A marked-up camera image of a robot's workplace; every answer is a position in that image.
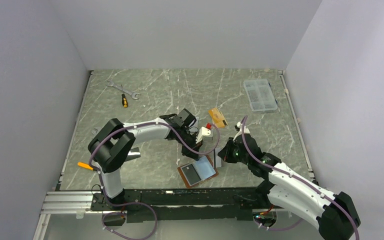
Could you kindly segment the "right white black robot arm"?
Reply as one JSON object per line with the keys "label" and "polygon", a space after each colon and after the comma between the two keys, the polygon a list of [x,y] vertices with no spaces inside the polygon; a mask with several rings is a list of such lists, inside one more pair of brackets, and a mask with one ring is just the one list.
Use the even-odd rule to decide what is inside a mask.
{"label": "right white black robot arm", "polygon": [[224,162],[242,163],[259,178],[254,192],[256,203],[281,207],[314,226],[325,240],[348,240],[361,225],[352,198],[334,193],[304,179],[277,156],[262,151],[246,133],[230,137],[217,154]]}

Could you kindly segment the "black VIP card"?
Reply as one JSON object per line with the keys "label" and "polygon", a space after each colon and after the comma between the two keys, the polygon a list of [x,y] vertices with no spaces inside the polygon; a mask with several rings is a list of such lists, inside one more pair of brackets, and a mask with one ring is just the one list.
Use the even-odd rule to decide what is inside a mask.
{"label": "black VIP card", "polygon": [[196,185],[202,181],[199,173],[192,163],[182,166],[180,170],[189,186]]}

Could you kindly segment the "orange credit card stack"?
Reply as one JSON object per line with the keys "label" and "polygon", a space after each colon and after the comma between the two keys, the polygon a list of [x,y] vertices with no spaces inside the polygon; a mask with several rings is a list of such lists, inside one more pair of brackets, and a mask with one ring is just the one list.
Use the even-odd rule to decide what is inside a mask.
{"label": "orange credit card stack", "polygon": [[210,115],[212,119],[212,123],[217,127],[217,128],[225,128],[228,123],[222,112],[214,107],[208,111],[208,114]]}

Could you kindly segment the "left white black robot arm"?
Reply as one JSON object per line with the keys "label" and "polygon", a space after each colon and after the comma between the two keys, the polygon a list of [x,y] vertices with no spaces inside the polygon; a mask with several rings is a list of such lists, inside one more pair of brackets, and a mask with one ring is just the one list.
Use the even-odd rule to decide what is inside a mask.
{"label": "left white black robot arm", "polygon": [[177,141],[183,156],[197,160],[203,139],[197,131],[191,131],[196,121],[196,117],[185,108],[179,113],[143,122],[123,123],[117,118],[110,119],[87,147],[91,153],[89,165],[98,171],[105,193],[104,204],[117,210],[125,203],[121,167],[136,144],[152,140]]}

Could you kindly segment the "brown leather card holder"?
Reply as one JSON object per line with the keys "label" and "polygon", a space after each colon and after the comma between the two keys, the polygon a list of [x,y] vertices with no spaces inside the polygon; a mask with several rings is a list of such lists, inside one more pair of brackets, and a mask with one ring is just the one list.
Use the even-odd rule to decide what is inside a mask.
{"label": "brown leather card holder", "polygon": [[[181,169],[180,169],[182,166],[188,165],[188,164],[193,164],[195,169],[197,170],[198,174],[201,177],[201,182],[199,182],[198,184],[195,184],[193,186],[188,185],[188,183],[186,182],[186,179],[183,176]],[[211,160],[211,158],[208,155],[202,156],[199,160],[194,161],[192,163],[187,163],[184,165],[179,166],[177,168],[177,171],[180,174],[180,177],[183,180],[185,187],[187,189],[194,188],[194,187],[198,186],[199,184],[201,184],[202,182],[205,182],[205,181],[212,179],[214,177],[217,177],[219,175],[217,169],[214,168],[214,166],[213,166],[214,165],[213,161]]]}

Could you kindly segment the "silver striped credit card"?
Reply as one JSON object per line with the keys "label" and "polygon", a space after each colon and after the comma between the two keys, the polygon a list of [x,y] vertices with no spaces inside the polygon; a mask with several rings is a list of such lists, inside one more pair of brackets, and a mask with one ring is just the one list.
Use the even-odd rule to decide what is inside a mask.
{"label": "silver striped credit card", "polygon": [[222,167],[222,158],[218,156],[222,149],[220,147],[217,147],[213,150],[213,167],[215,169]]}

